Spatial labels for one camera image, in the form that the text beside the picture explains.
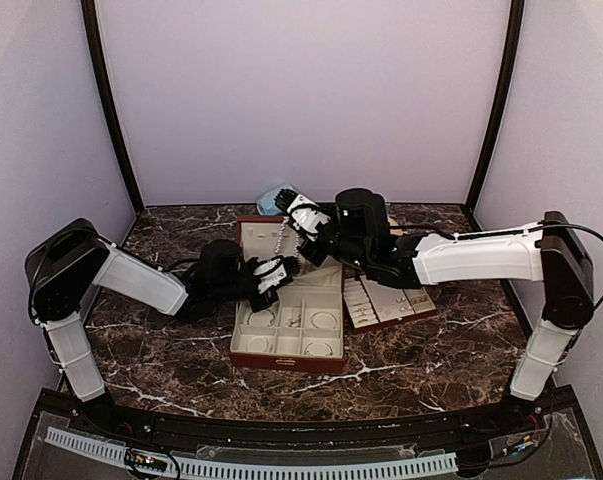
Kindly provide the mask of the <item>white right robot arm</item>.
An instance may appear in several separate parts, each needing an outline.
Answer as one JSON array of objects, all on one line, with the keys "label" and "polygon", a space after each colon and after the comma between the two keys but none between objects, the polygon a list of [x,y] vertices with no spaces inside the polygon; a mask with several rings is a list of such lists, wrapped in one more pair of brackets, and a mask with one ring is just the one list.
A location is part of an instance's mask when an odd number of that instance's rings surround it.
[{"label": "white right robot arm", "polygon": [[301,255],[320,266],[333,258],[369,280],[395,289],[454,281],[540,282],[545,305],[511,376],[509,396],[491,413],[502,434],[515,432],[599,301],[594,298],[593,261],[578,238],[582,226],[558,211],[542,220],[509,229],[444,233],[418,226],[408,234],[387,218],[384,198],[351,188],[322,207],[294,190],[280,191],[277,207],[302,238]]}]

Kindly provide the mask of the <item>red earring tray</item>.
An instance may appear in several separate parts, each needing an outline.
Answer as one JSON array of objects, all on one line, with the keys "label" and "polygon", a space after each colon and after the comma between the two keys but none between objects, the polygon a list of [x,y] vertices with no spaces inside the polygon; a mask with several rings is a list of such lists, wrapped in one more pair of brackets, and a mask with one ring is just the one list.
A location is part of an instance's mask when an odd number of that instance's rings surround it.
[{"label": "red earring tray", "polygon": [[343,300],[347,318],[356,334],[428,318],[437,313],[437,307],[424,288],[394,289],[365,276],[344,281]]}]

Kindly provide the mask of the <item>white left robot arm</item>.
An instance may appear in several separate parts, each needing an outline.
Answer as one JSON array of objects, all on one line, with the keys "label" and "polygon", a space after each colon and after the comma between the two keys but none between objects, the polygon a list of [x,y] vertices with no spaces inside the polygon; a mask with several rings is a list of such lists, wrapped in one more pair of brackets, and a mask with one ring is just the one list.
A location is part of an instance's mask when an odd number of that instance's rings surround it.
[{"label": "white left robot arm", "polygon": [[85,218],[72,221],[25,258],[29,319],[42,329],[71,393],[86,403],[84,421],[101,436],[115,435],[122,415],[103,399],[108,390],[87,332],[99,300],[117,294],[194,323],[229,302],[244,301],[263,311],[299,271],[295,257],[245,258],[242,247],[228,239],[208,243],[184,264],[183,271],[152,264],[102,236]]}]

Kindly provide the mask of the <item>red wooden jewelry box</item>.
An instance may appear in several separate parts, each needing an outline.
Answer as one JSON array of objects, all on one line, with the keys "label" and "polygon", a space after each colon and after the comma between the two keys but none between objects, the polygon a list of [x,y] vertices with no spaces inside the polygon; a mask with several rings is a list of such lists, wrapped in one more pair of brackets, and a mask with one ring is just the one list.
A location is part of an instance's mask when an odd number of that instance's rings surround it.
[{"label": "red wooden jewelry box", "polygon": [[255,313],[236,304],[229,356],[236,367],[340,373],[345,365],[343,266],[316,267],[300,258],[300,273],[277,290],[278,300]]}]

